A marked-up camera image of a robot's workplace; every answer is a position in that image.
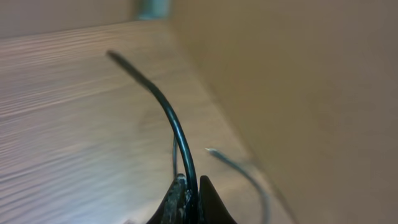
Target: blurry background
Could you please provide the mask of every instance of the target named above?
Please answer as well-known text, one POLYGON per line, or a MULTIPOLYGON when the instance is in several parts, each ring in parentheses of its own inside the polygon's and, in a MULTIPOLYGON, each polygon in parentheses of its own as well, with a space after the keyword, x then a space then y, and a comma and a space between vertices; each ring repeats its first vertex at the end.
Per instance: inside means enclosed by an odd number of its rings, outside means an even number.
MULTIPOLYGON (((170 3, 166 26, 178 49, 299 223, 398 218, 397 4, 170 3)), ((133 21, 142 7, 4 0, 0 37, 133 21)))

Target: wire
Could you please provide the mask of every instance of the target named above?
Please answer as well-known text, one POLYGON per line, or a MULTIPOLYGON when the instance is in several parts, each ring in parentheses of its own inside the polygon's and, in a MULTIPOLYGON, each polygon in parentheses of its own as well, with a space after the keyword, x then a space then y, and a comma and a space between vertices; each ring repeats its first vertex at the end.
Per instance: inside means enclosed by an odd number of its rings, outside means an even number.
POLYGON ((173 176, 177 177, 177 138, 173 138, 173 176))
POLYGON ((261 203, 262 203, 262 223, 268 224, 270 220, 270 211, 269 211, 269 195, 268 193, 261 187, 261 185, 252 177, 247 171, 245 171, 238 163, 232 161, 226 155, 221 153, 217 149, 206 149, 209 153, 216 157, 217 159, 221 160, 225 164, 229 165, 230 167, 234 168, 238 172, 240 172, 248 181, 256 188, 256 190, 261 195, 261 203))
POLYGON ((187 209, 185 217, 187 222, 194 223, 197 222, 197 206, 198 206, 198 183, 197 175, 195 172, 195 167, 193 165, 193 159, 191 152, 189 150, 187 139, 185 138, 184 132, 180 121, 177 118, 173 108, 171 107, 169 101, 163 93, 158 89, 155 84, 148 80, 139 70, 137 70, 133 65, 131 65, 122 55, 114 52, 107 51, 107 55, 114 60, 120 67, 122 67, 135 81, 140 83, 144 88, 149 90, 156 100, 162 105, 167 118, 169 119, 170 125, 173 129, 175 139, 180 147, 180 152, 182 156, 182 161, 185 168, 185 173, 187 175, 187 190, 190 195, 190 199, 187 200, 187 209))

